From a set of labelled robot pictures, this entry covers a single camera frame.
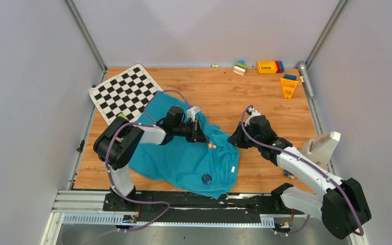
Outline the teal t-shirt garment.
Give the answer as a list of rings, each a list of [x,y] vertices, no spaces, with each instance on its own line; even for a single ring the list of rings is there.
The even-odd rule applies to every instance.
[[[196,117],[216,149],[204,143],[189,143],[184,137],[175,137],[166,145],[140,144],[129,167],[149,179],[218,199],[236,184],[240,152],[228,143],[229,135],[211,124],[202,112]],[[210,185],[202,183],[204,174],[212,176]]]

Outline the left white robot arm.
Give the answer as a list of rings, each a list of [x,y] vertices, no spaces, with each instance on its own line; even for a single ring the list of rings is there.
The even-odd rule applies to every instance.
[[[184,137],[189,143],[208,144],[209,140],[196,118],[200,111],[198,106],[187,111],[172,106],[166,116],[155,124],[129,122],[119,116],[98,137],[93,150],[106,166],[111,188],[118,194],[116,204],[122,210],[132,210],[136,204],[136,197],[131,194],[135,186],[128,164],[139,144],[166,145],[176,136]]]

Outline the orange brooch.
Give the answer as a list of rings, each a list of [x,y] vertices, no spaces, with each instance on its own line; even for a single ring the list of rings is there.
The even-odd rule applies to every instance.
[[[216,149],[217,146],[210,142],[210,143],[208,143],[208,148],[210,148],[210,149]]]

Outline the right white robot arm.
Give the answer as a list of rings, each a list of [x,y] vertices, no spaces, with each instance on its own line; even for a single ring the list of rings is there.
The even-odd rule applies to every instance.
[[[364,235],[363,225],[372,214],[361,184],[354,178],[336,176],[309,160],[291,142],[279,137],[257,110],[244,110],[228,142],[241,149],[257,148],[263,159],[292,173],[313,190],[309,193],[292,184],[282,184],[273,190],[274,211],[295,209],[316,217],[338,239]]]

